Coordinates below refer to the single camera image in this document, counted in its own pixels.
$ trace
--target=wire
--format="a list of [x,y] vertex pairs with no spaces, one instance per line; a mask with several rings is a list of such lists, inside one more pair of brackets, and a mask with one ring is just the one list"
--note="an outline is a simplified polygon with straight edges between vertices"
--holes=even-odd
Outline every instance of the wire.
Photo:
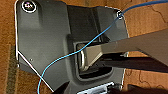
[[150,1],[150,2],[146,2],[146,3],[142,3],[142,4],[138,4],[138,5],[134,5],[132,7],[129,7],[127,8],[126,10],[124,10],[112,23],[109,27],[107,27],[103,32],[101,32],[100,34],[98,34],[96,37],[94,37],[89,43],[87,43],[83,48],[81,48],[80,50],[76,51],[76,52],[73,52],[73,53],[70,53],[68,55],[65,55],[65,56],[62,56],[56,60],[54,60],[52,63],[50,63],[45,69],[44,71],[42,72],[42,75],[40,77],[40,80],[39,80],[39,83],[38,83],[38,87],[37,87],[37,93],[40,94],[40,83],[41,83],[41,78],[44,76],[46,70],[51,66],[53,65],[55,62],[61,60],[61,59],[64,59],[66,57],[69,57],[69,56],[72,56],[74,54],[77,54],[79,53],[80,51],[82,51],[83,49],[85,49],[89,44],[91,44],[95,39],[97,39],[99,36],[101,36],[103,33],[105,33],[107,30],[109,30],[111,28],[111,26],[120,18],[123,16],[124,13],[126,13],[128,10],[131,10],[133,8],[137,8],[137,7],[141,7],[141,6],[147,6],[147,5],[152,5],[152,4],[160,4],[160,3],[167,3],[168,0],[159,0],[159,1]]

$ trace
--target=blue wire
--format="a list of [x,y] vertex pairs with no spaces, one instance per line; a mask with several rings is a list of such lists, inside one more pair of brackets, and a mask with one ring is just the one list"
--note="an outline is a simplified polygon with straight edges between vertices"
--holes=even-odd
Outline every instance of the blue wire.
[[89,43],[87,43],[83,48],[81,48],[80,50],[76,51],[76,52],[73,52],[73,53],[70,53],[68,55],[65,55],[65,56],[62,56],[56,60],[54,60],[52,63],[50,63],[43,71],[41,77],[40,77],[40,80],[39,80],[39,83],[38,83],[38,87],[37,87],[37,93],[40,94],[39,92],[39,89],[40,89],[40,83],[41,83],[41,78],[44,76],[46,70],[51,66],[53,65],[55,62],[61,60],[61,59],[64,59],[66,57],[69,57],[69,56],[72,56],[74,54],[77,54],[79,53],[80,51],[82,51],[83,49],[85,49],[88,45],[90,45],[95,39],[97,39],[98,37],[100,37],[103,33],[105,33],[107,30],[109,30],[111,28],[111,26],[113,26],[113,24],[120,18],[123,16],[124,13],[126,13],[128,10],[131,10],[133,8],[137,8],[137,7],[142,7],[142,6],[147,6],[147,5],[152,5],[152,4],[160,4],[160,3],[168,3],[168,0],[159,0],[159,1],[151,1],[151,2],[146,2],[146,3],[142,3],[142,4],[138,4],[138,5],[134,5],[134,6],[131,6],[129,8],[127,8],[126,10],[124,10],[112,23],[109,27],[107,27],[103,32],[101,32],[100,34],[98,34],[96,37],[94,37]]

